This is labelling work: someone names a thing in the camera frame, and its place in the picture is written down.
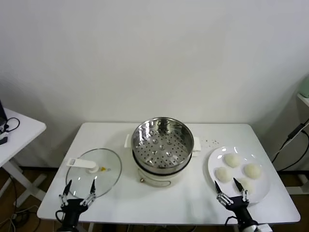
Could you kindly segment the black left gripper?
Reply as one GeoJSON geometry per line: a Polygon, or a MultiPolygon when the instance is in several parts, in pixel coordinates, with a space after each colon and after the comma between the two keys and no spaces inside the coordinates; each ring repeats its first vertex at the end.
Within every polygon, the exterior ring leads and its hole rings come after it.
{"type": "Polygon", "coordinates": [[[96,199],[95,179],[92,182],[90,193],[82,199],[67,199],[72,180],[65,186],[63,193],[59,194],[61,201],[61,211],[64,213],[64,218],[61,223],[61,232],[77,232],[79,217],[82,213],[88,210],[88,205],[91,205],[96,199]]]}

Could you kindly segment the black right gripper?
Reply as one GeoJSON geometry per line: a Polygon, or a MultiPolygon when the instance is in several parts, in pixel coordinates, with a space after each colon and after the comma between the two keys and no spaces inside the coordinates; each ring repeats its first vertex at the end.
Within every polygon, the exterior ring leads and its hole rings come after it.
{"type": "Polygon", "coordinates": [[[245,189],[236,178],[233,178],[233,180],[242,196],[230,198],[233,203],[229,204],[229,197],[221,191],[218,183],[214,181],[217,191],[216,199],[221,205],[227,205],[227,210],[232,211],[235,214],[240,227],[249,227],[254,224],[254,220],[247,209],[249,204],[248,190],[245,189]]]}

